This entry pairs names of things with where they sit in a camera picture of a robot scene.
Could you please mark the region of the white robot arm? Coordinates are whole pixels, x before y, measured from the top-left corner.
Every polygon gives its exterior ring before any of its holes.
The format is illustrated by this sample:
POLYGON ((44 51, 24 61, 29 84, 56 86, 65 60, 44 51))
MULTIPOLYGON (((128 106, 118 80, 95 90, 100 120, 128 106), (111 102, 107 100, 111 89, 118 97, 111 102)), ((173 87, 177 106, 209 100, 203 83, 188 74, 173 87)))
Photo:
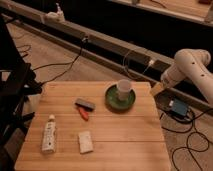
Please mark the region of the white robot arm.
POLYGON ((173 64, 161 75, 161 80, 150 90, 156 96, 189 78, 213 107, 213 74, 206 68, 211 54, 203 49, 181 49, 175 53, 173 64))

